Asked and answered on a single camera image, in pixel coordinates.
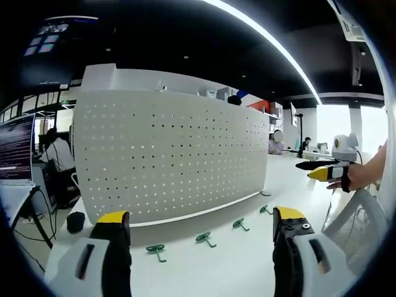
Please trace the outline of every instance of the human hand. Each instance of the human hand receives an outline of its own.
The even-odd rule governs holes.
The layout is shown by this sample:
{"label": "human hand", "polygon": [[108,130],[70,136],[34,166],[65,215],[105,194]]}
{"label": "human hand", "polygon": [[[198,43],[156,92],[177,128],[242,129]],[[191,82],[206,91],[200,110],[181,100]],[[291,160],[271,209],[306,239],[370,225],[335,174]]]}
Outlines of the human hand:
{"label": "human hand", "polygon": [[[348,177],[351,180],[349,185],[350,191],[361,189],[371,184],[367,169],[361,164],[351,164],[348,169]],[[327,186],[328,189],[335,189],[338,187],[341,187],[341,181],[337,181]]]}

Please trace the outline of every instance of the led light strip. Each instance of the led light strip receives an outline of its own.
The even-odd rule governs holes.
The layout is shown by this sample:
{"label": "led light strip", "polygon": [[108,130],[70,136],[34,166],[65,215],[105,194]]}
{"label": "led light strip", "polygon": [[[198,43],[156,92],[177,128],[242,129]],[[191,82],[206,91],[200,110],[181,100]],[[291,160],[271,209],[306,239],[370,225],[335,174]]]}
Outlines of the led light strip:
{"label": "led light strip", "polygon": [[216,6],[217,8],[228,12],[229,14],[233,15],[234,17],[238,18],[242,22],[244,22],[246,25],[252,27],[254,30],[259,32],[265,39],[267,39],[269,42],[276,47],[279,52],[281,52],[282,55],[290,62],[291,65],[297,70],[297,72],[300,74],[300,76],[303,78],[309,89],[311,90],[312,94],[314,95],[317,104],[321,105],[321,99],[319,98],[313,84],[311,81],[308,79],[308,76],[304,73],[300,65],[294,60],[294,58],[291,56],[291,54],[279,43],[278,40],[276,40],[266,29],[261,27],[258,23],[253,21],[250,17],[248,17],[246,14],[240,12],[236,8],[230,6],[227,3],[224,3],[221,0],[201,0],[203,2],[206,2],[208,4],[211,4],[213,6]]}

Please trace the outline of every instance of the finger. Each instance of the finger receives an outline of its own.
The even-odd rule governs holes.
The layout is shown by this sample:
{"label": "finger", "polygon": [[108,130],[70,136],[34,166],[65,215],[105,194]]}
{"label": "finger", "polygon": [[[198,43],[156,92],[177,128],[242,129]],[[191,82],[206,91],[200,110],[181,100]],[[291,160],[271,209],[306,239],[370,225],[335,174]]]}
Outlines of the finger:
{"label": "finger", "polygon": [[327,186],[327,189],[331,190],[331,189],[336,189],[338,187],[341,187],[341,182],[330,184]]}

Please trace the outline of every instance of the red object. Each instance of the red object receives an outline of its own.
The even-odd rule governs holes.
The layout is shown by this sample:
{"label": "red object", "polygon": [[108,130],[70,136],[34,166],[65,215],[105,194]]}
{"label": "red object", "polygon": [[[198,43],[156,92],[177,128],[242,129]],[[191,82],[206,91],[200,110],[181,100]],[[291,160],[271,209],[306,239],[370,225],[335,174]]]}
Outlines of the red object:
{"label": "red object", "polygon": [[271,113],[271,107],[270,107],[270,102],[267,100],[261,100],[258,102],[255,102],[253,104],[248,105],[248,107],[253,107],[256,110],[262,111],[262,108],[265,108],[266,113]]}

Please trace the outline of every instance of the green hook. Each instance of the green hook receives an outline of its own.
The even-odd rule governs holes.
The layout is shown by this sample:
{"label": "green hook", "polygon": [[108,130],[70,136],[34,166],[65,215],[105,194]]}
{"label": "green hook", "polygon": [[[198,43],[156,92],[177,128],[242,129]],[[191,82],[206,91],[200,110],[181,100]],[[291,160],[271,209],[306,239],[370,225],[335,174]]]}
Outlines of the green hook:
{"label": "green hook", "polygon": [[233,223],[233,228],[242,227],[243,230],[249,231],[250,228],[246,229],[245,226],[242,224],[243,220],[244,220],[244,218],[240,218],[238,221],[235,221],[235,222]]}
{"label": "green hook", "polygon": [[268,212],[270,215],[273,215],[273,212],[269,212],[267,210],[268,204],[265,204],[262,208],[260,208],[260,213]]}
{"label": "green hook", "polygon": [[165,263],[166,260],[161,260],[161,257],[160,257],[160,252],[162,252],[162,251],[164,250],[164,248],[165,248],[165,245],[164,245],[164,244],[158,244],[158,245],[156,245],[156,246],[148,246],[148,247],[146,248],[146,251],[148,251],[150,254],[156,253],[156,254],[157,254],[157,257],[158,257],[158,260],[159,260],[161,263]]}
{"label": "green hook", "polygon": [[210,243],[210,241],[208,240],[209,235],[210,235],[210,232],[206,232],[204,234],[197,236],[197,238],[196,238],[197,243],[203,243],[204,241],[206,241],[211,248],[217,247],[217,244]]}

